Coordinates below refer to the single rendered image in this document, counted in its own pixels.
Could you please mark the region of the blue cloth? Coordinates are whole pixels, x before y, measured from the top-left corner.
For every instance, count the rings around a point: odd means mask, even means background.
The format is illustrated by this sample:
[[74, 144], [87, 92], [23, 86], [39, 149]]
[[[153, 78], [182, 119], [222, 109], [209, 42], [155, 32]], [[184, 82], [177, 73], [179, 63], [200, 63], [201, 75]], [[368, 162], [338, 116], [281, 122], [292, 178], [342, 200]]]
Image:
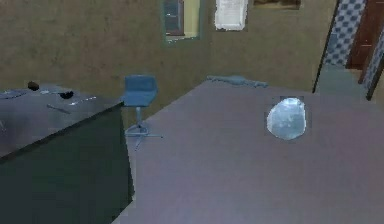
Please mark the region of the blue cloth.
[[255, 80], [249, 80], [246, 79], [242, 76], [213, 76], [209, 75], [207, 77], [207, 80], [210, 80], [212, 82], [215, 81], [221, 81], [221, 82], [226, 82], [231, 85], [240, 85], [240, 86], [251, 86], [251, 87], [263, 87], [266, 88], [268, 84], [266, 82], [261, 82], [261, 81], [255, 81]]

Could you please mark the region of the blue swivel stool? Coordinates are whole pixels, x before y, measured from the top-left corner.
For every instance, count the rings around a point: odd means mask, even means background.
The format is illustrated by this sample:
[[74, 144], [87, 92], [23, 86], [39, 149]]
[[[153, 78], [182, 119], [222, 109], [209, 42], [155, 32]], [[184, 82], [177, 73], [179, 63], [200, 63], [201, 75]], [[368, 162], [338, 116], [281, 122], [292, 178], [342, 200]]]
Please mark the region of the blue swivel stool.
[[124, 91], [120, 97], [124, 107], [135, 109], [136, 123], [125, 130], [126, 137], [136, 137], [135, 150], [145, 137], [157, 137], [151, 134], [142, 119], [142, 109], [147, 108], [158, 94], [157, 80], [153, 75], [133, 74], [124, 77]]

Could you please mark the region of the grey table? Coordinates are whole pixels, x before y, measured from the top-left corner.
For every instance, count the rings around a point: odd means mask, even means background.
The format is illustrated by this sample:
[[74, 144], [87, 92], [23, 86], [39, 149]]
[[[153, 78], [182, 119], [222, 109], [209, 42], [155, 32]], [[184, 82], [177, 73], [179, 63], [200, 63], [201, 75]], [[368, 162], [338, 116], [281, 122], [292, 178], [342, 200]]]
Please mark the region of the grey table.
[[[267, 130], [285, 98], [306, 130]], [[112, 224], [384, 224], [384, 112], [373, 102], [204, 82], [147, 120], [135, 200]]]

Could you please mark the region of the green framed picture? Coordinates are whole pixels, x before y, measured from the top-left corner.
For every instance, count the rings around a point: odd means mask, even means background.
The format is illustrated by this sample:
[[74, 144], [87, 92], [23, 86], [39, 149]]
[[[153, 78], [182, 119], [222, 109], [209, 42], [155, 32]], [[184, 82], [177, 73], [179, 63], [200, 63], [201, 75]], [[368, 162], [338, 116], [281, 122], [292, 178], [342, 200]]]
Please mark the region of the green framed picture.
[[165, 40], [196, 40], [200, 36], [201, 0], [161, 0]]

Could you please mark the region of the white framed picture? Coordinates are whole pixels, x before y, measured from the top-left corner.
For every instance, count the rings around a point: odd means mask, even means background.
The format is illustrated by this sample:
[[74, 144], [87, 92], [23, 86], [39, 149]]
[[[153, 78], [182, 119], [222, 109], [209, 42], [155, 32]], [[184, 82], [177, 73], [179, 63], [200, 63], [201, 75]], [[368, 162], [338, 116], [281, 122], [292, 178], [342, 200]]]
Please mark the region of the white framed picture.
[[216, 0], [215, 28], [229, 31], [243, 30], [247, 8], [248, 0]]

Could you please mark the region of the silver spoon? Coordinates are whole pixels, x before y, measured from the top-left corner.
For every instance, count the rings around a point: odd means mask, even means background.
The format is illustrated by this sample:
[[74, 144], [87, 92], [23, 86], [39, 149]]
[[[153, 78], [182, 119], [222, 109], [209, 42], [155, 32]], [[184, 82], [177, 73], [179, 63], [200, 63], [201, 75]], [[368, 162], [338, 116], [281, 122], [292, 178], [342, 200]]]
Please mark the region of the silver spoon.
[[74, 101], [74, 102], [69, 103], [68, 105], [69, 105], [69, 106], [74, 106], [74, 105], [77, 105], [77, 104], [79, 104], [79, 103], [81, 103], [81, 102], [89, 101], [89, 100], [93, 100], [93, 99], [97, 99], [97, 97], [96, 97], [96, 96], [93, 96], [93, 97], [88, 97], [88, 98], [85, 98], [85, 99], [77, 100], [77, 101]]

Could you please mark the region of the grey knife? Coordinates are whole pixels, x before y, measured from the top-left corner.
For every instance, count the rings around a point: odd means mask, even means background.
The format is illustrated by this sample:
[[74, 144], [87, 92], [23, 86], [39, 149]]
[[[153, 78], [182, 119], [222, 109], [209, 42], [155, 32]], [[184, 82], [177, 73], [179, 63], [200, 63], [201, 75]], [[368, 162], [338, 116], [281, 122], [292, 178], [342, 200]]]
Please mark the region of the grey knife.
[[51, 104], [47, 104], [46, 106], [47, 106], [48, 108], [57, 110], [57, 111], [59, 111], [59, 112], [65, 113], [65, 114], [71, 114], [70, 111], [67, 111], [67, 110], [65, 110], [65, 109], [63, 109], [63, 108], [55, 107], [55, 106], [53, 106], [53, 105], [51, 105]]

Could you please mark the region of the dark kitchen counter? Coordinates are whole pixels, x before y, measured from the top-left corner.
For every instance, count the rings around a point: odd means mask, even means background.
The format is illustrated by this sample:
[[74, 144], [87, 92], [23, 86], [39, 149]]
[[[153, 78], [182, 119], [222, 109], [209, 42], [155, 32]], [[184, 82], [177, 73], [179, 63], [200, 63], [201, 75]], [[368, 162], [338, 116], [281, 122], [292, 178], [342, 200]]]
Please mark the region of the dark kitchen counter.
[[0, 224], [112, 224], [134, 193], [121, 107], [52, 84], [0, 91]]

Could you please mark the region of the brown framed picture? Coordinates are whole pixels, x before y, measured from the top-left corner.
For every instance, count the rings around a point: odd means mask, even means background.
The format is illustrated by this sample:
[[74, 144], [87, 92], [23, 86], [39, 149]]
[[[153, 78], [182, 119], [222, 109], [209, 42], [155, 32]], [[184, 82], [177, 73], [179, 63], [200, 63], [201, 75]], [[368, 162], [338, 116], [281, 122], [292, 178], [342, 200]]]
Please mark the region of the brown framed picture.
[[254, 0], [253, 4], [261, 8], [298, 10], [301, 6], [301, 0]]

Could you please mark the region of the brown room door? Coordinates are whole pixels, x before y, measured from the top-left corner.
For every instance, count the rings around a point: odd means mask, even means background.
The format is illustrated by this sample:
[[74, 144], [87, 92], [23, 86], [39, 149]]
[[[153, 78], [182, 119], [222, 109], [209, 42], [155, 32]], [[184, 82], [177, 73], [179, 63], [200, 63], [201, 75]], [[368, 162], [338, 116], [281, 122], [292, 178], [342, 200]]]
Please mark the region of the brown room door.
[[384, 25], [384, 0], [366, 0], [347, 60], [348, 69], [362, 70]]

